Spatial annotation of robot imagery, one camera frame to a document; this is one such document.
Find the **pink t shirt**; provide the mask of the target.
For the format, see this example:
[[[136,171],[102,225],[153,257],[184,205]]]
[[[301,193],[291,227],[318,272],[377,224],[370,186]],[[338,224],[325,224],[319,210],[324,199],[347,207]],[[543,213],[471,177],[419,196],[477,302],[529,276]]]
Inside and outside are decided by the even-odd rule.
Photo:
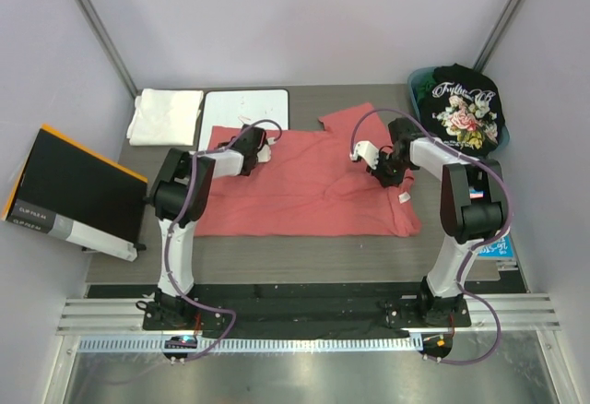
[[[320,131],[287,130],[271,159],[248,176],[212,182],[197,236],[409,237],[421,222],[411,205],[412,172],[384,188],[349,158],[355,137],[386,146],[390,137],[369,103],[320,117]]]

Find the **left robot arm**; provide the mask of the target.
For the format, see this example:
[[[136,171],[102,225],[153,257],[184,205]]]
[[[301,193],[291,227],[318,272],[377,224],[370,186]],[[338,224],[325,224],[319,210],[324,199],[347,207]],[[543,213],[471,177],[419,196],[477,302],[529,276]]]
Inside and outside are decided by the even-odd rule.
[[[161,272],[148,313],[160,310],[178,329],[193,324],[199,308],[190,297],[195,287],[193,243],[212,183],[218,178],[250,175],[259,163],[269,161],[271,142],[261,123],[255,122],[214,149],[168,151],[147,197],[162,243]]]

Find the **blue picture book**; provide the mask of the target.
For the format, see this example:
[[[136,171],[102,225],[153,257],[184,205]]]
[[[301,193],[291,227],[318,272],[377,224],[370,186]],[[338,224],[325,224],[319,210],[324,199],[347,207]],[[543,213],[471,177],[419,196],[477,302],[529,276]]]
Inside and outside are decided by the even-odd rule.
[[[514,258],[514,250],[510,234],[507,233],[498,241],[482,246],[478,249],[478,258],[487,259],[512,259]]]

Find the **aluminium frame rail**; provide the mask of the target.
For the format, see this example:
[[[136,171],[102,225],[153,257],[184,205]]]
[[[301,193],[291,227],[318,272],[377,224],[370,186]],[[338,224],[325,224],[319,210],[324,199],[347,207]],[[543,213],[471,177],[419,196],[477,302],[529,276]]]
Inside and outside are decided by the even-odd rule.
[[[484,294],[466,300],[474,330],[491,331],[494,322],[484,303],[493,307],[505,331],[559,330],[561,324],[546,293]],[[70,299],[57,326],[59,335],[139,333],[144,313],[136,299]]]

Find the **black orange clip file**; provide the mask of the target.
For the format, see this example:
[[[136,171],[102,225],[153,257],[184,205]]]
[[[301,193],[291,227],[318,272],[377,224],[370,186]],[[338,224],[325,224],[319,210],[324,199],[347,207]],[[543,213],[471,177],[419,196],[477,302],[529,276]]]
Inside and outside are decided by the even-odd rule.
[[[42,125],[1,219],[133,262],[147,191],[147,177]]]

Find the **teal plastic basket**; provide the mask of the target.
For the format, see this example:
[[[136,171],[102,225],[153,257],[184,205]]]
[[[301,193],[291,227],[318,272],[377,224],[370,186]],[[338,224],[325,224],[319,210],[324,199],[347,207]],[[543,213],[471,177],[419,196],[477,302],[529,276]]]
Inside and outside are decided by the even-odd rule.
[[[420,120],[420,110],[418,105],[419,86],[423,84],[429,77],[432,77],[434,69],[435,66],[419,68],[412,72],[407,79],[409,98],[414,109],[415,117],[418,121]],[[495,149],[496,152],[500,152],[505,149],[510,142],[510,133],[506,125],[501,129],[498,139],[499,144]]]

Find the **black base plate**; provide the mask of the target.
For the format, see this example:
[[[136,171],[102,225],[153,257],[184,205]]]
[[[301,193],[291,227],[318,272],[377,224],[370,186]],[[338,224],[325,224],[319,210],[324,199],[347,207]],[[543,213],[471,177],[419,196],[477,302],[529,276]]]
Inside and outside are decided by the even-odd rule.
[[[403,338],[412,328],[467,328],[466,300],[432,299],[417,282],[202,284],[195,307],[156,293],[136,302],[145,330],[226,339]]]

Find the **folded white t shirt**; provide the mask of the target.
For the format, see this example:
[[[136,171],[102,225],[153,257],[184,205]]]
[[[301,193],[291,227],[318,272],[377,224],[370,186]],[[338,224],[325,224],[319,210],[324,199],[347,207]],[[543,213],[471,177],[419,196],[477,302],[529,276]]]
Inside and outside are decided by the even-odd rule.
[[[126,138],[134,147],[192,146],[202,90],[143,89]]]

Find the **white dry-erase board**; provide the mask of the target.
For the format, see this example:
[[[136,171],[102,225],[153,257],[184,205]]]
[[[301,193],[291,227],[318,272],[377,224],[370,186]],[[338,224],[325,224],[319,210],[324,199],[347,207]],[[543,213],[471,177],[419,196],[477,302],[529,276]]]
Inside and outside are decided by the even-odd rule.
[[[215,90],[205,96],[198,150],[207,149],[215,126],[240,128],[262,119],[289,129],[289,93],[286,89]]]

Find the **black floral t shirt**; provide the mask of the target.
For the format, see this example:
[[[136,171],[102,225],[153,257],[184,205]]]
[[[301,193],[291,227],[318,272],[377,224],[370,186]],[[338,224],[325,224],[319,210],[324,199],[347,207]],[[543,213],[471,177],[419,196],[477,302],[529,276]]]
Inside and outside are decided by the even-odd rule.
[[[459,64],[434,68],[417,85],[419,119],[447,146],[477,158],[501,142],[505,118],[496,84]]]

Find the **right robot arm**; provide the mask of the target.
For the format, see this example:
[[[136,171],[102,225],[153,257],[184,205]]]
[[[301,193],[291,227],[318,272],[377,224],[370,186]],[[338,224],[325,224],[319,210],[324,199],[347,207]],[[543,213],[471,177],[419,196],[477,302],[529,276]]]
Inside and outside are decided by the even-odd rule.
[[[439,215],[444,231],[441,250],[416,296],[387,305],[388,325],[467,327],[466,275],[478,248],[507,232],[508,203],[500,164],[461,158],[407,118],[395,119],[388,128],[391,148],[361,141],[354,148],[355,158],[366,162],[367,172],[383,187],[400,186],[409,170],[433,175],[441,184]]]

